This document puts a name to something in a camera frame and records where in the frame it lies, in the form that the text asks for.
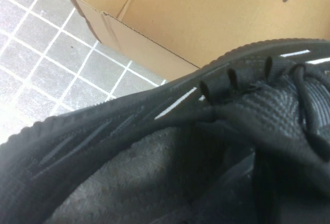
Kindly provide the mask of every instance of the floor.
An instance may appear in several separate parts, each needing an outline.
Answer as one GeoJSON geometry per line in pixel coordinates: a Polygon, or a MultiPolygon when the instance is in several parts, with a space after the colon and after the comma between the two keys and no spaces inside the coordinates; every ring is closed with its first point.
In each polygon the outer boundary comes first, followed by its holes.
{"type": "Polygon", "coordinates": [[[101,45],[69,0],[0,0],[0,143],[165,80],[101,45]]]}

